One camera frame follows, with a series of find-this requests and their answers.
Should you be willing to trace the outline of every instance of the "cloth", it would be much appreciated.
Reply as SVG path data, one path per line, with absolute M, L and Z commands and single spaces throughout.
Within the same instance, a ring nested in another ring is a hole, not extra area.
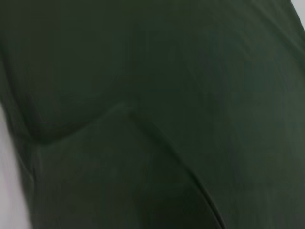
M 288 0 L 0 3 L 34 229 L 305 223 L 305 37 Z

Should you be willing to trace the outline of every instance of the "dark green fabric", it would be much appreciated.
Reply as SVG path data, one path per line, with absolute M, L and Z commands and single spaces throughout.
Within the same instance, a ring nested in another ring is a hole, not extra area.
M 34 229 L 305 225 L 290 1 L 2 0 L 0 26 Z

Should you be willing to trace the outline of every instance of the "dark green shirt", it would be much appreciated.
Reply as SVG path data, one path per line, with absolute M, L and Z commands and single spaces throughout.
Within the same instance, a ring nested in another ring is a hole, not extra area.
M 0 53 L 34 229 L 305 225 L 289 0 L 2 0 Z

